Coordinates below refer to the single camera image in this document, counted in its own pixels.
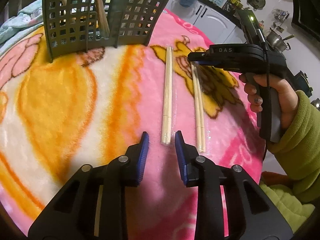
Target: metal screw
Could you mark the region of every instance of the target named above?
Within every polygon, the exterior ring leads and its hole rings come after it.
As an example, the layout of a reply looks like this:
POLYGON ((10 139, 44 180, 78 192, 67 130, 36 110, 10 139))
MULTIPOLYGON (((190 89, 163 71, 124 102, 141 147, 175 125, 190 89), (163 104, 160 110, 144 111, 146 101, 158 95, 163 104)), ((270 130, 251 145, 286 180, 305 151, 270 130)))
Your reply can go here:
POLYGON ((81 167, 81 170, 82 170, 83 172, 87 172, 87 171, 91 170, 91 166, 90 166, 89 164, 85 164, 85 165, 83 165, 83 166, 81 167))
POLYGON ((240 165, 235 165, 233 166, 233 170, 236 172, 241 172, 242 171, 242 167, 240 165))
POLYGON ((129 160, 129 158, 125 155, 121 155, 118 160, 121 162, 121 163, 125 163, 129 160))
POLYGON ((199 162, 199 163, 204 163, 205 162, 205 158, 203 156, 198 156, 196 158, 196 161, 199 162))

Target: hand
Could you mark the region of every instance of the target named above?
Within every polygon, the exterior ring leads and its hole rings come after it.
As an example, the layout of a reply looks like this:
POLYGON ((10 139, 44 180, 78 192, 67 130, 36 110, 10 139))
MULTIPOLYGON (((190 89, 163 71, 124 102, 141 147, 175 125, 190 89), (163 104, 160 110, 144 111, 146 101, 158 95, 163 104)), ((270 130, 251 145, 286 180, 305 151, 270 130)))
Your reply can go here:
MULTIPOLYGON (((267 76, 254 75, 254 80, 261 86, 267 86, 267 76)), ((241 74, 239 79, 246 83, 245 74, 241 74)), ((281 128, 287 130, 291 125, 299 107, 299 98, 292 87, 285 79, 281 79, 275 75, 270 74, 270 87, 278 91, 279 102, 281 107, 281 128)), ((246 83, 244 85, 244 92, 248 94, 248 101, 251 103, 250 109, 259 113, 262 111, 262 98, 257 95, 257 90, 254 85, 246 83)))

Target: countertop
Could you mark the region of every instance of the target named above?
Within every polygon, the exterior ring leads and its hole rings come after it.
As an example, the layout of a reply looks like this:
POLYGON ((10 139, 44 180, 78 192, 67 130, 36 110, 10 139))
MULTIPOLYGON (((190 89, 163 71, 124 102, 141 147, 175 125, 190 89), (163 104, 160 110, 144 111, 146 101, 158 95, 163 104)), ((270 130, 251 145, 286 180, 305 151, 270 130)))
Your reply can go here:
POLYGON ((226 10, 222 10, 222 8, 220 8, 219 6, 214 4, 213 2, 210 2, 209 0, 198 0, 198 1, 200 3, 203 3, 204 5, 212 8, 213 10, 217 11, 218 13, 223 15, 225 18, 229 19, 233 24, 235 24, 237 27, 239 27, 241 29, 240 21, 235 16, 233 16, 232 14, 227 12, 226 10))

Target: green plastic basket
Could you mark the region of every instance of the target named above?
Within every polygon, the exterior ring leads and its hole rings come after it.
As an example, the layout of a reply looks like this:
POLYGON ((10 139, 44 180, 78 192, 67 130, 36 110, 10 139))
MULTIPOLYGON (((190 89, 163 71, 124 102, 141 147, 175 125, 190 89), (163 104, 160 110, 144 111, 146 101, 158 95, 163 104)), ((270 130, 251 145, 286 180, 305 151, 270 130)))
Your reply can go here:
POLYGON ((43 0, 50 60, 77 51, 128 44, 148 45, 168 0, 103 0, 110 35, 99 31, 94 0, 43 0))

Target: person's arm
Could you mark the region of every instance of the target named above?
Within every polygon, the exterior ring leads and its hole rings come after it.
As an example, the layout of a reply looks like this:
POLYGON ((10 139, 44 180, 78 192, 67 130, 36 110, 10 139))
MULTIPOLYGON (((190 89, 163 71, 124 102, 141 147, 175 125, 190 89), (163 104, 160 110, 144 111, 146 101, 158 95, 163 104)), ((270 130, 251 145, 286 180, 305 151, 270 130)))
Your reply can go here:
MULTIPOLYGON (((246 81, 244 75, 239 78, 246 81)), ((266 86, 265 75, 255 75, 254 79, 266 86)), ((281 127, 285 133, 279 143, 269 142, 268 150, 294 181, 294 195, 301 202, 311 202, 320 197, 320 112, 302 91, 295 93, 286 80, 270 75, 270 86, 279 93, 281 127)), ((262 98, 255 87, 247 83, 244 91, 251 110, 262 111, 262 98)))

